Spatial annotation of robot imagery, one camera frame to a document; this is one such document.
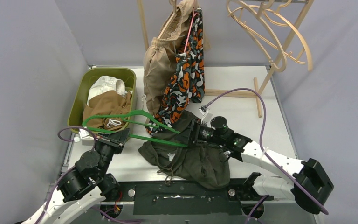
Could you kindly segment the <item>green hanger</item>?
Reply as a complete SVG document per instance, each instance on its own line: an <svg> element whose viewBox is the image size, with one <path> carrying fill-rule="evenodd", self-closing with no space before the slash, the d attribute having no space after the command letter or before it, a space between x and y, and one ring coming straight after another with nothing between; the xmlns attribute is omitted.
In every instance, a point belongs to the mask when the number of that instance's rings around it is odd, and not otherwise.
<svg viewBox="0 0 358 224"><path fill-rule="evenodd" d="M136 122L133 120L130 120L130 117L133 116L144 116L146 118L148 118L150 121L152 121L152 123L154 125L150 125L150 124L146 124L146 123L140 123L140 122ZM91 131L97 132L97 133L104 133L104 134L112 134L115 131L110 131L110 130L106 130L106 129L101 129L101 128L94 128L94 127L88 127L87 123L92 120L92 119L96 119L96 118L121 118L122 121L124 121L125 123L129 124L136 124L136 125L140 125L140 126L146 126L146 127L153 127L153 128L160 128L163 127L166 130L169 130L175 134L180 134L180 131L177 131L175 129L173 129L172 127L169 127L163 123L158 122L151 114L149 114L148 112L144 111L144 110L133 110L130 111L128 113L125 114L112 114L112 115L93 115L88 117L85 121L82 122L82 127L85 127ZM128 137L130 138L135 138L135 139L140 139L140 140L145 140L145 141L150 141L150 142L157 142L157 143L161 143L161 144L167 144L167 145L172 145L172 146L177 146L177 147L187 147L188 145L185 143L177 143L177 142L172 142L172 141L167 141L167 140L160 140L160 139L155 139L155 138L149 138L149 137L145 137L145 136L139 136L139 135L133 135L133 134L129 134Z"/></svg>

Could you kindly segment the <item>dark green shorts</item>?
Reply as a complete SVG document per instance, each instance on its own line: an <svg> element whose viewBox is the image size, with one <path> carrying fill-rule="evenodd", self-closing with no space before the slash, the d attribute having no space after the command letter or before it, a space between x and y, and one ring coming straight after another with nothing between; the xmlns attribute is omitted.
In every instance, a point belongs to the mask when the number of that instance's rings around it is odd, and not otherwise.
<svg viewBox="0 0 358 224"><path fill-rule="evenodd" d="M158 173L167 175L166 186L171 185L173 177L195 181L211 190L224 188L230 182L229 163L223 161L223 154L215 145L178 147L146 141L138 152L159 168Z"/></svg>

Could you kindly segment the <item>brown shorts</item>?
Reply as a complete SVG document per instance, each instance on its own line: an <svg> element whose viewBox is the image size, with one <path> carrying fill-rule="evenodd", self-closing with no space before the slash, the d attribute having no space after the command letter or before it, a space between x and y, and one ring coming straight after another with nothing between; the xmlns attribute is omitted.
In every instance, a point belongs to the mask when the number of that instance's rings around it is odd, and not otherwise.
<svg viewBox="0 0 358 224"><path fill-rule="evenodd" d="M119 95L116 91L107 91L89 100L84 106L83 121L93 115L125 114L131 110L132 94ZM94 118L88 121L87 127L106 130L118 130L126 123L121 118Z"/></svg>

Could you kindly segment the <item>olive green plastic basket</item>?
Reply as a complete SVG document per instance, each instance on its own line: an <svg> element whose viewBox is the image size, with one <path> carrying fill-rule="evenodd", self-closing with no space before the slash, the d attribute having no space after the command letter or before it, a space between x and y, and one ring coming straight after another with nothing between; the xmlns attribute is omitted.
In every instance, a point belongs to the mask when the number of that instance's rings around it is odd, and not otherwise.
<svg viewBox="0 0 358 224"><path fill-rule="evenodd" d="M70 115L67 121L68 126L81 126L83 121L84 106L88 101L89 90L92 85L102 76L109 76L120 79L124 82L125 89L132 91L130 110L135 110L137 105L136 73L128 68L120 67L96 67L87 71L82 77Z"/></svg>

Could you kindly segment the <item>white shorts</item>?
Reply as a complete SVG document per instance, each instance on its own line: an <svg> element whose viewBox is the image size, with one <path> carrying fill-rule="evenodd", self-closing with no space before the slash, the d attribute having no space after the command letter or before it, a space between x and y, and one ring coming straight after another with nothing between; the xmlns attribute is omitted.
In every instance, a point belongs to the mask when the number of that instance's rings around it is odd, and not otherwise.
<svg viewBox="0 0 358 224"><path fill-rule="evenodd" d="M90 87L87 104L92 98L108 91L115 91L120 96L125 96L127 93L123 80L111 76L101 76Z"/></svg>

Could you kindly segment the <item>wooden hanger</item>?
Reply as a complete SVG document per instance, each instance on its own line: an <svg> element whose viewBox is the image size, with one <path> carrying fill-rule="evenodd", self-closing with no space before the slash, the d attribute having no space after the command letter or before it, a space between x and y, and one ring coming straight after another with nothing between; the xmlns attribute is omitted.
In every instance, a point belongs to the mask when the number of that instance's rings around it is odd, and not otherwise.
<svg viewBox="0 0 358 224"><path fill-rule="evenodd" d="M253 39L253 41L259 46L262 53L268 59L272 68L274 68L277 72L284 71L287 67L287 57L285 55L285 50L283 49L281 42L279 41L278 37L276 36L276 34L273 31L273 29L271 28L271 26L265 21L265 19L262 18L262 13L265 10L270 9L271 6L273 5L274 1L270 0L268 2L265 2L263 0L261 2L261 4L259 6L257 6L258 11L254 10L249 4L245 3L242 0L237 1L237 4L239 5L239 7L234 10L230 9L230 3L231 3L230 0L226 1L228 16L231 17L240 27L242 27L242 29L244 29L249 34L251 39ZM270 40L268 40L266 37L262 36L257 31L250 28L246 24L246 21L243 21L241 19L241 15L244 10L248 11L252 16L254 16L256 18L256 20L258 20L260 22L260 24L265 28L265 30L268 32L270 37L273 39L272 42ZM282 61L278 62L278 61L274 60L260 41L264 41L269 46L276 49L278 51L277 55L280 57L280 59Z"/></svg>
<svg viewBox="0 0 358 224"><path fill-rule="evenodd" d="M312 4L314 1L312 0L302 0L303 8L299 13L295 22L290 22L286 19L281 13L280 10L283 8L288 7L290 4L293 3L292 0L283 0L282 3L277 6L276 9L272 9L273 4L275 3L274 0L270 0L268 2L263 2L260 4L259 9L257 11L257 18L265 17L270 23L273 25L283 27L283 28L290 28L290 32L286 37L284 43L280 43L277 41L277 51L278 55L276 59L271 63L270 71L274 72L283 72L287 67L287 59L291 59L293 62L300 64L300 65L307 65L307 70L313 70L313 58L310 51L310 48L300 33L299 28L302 24L305 16L309 12ZM297 37L302 45L302 50L297 55L297 57L293 57L290 52L287 52L287 48L292 43L293 39Z"/></svg>

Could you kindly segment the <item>pink hanger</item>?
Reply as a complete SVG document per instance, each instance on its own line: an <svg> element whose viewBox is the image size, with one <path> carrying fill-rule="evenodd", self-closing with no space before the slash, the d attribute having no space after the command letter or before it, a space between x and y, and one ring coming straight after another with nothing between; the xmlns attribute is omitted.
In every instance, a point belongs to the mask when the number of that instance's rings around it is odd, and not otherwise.
<svg viewBox="0 0 358 224"><path fill-rule="evenodd" d="M187 51L187 45L188 45L188 42L189 42L189 39L190 39L190 32L191 32L191 29L192 29L192 25L193 25L195 15L196 15L196 12L195 12L195 8L193 7L191 22L190 22L189 30L188 30L188 33L187 33L187 36L186 36L185 47L184 47L184 50L183 50L184 53Z"/></svg>

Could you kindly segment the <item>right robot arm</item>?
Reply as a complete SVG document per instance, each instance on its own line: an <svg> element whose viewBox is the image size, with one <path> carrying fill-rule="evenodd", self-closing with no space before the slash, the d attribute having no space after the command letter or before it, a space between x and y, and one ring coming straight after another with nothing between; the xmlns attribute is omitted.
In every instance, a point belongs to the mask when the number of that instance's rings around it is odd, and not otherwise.
<svg viewBox="0 0 358 224"><path fill-rule="evenodd" d="M229 157L253 164L274 176L257 175L244 185L249 199L272 196L295 201L311 214L327 214L324 205L334 189L322 164L315 159L307 161L291 158L230 129L225 117L212 119L211 125L193 119L181 132L179 140L188 144L210 143L220 146Z"/></svg>

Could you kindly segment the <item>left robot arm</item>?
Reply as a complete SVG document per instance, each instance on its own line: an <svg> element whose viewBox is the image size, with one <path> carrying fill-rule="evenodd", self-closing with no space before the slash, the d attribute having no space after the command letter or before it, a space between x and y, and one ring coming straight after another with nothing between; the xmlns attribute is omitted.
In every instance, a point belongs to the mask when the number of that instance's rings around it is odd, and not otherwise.
<svg viewBox="0 0 358 224"><path fill-rule="evenodd" d="M91 150L84 152L53 185L43 205L24 224L69 224L94 205L119 196L120 185L108 173L112 158L124 148L130 129L111 133L93 133Z"/></svg>

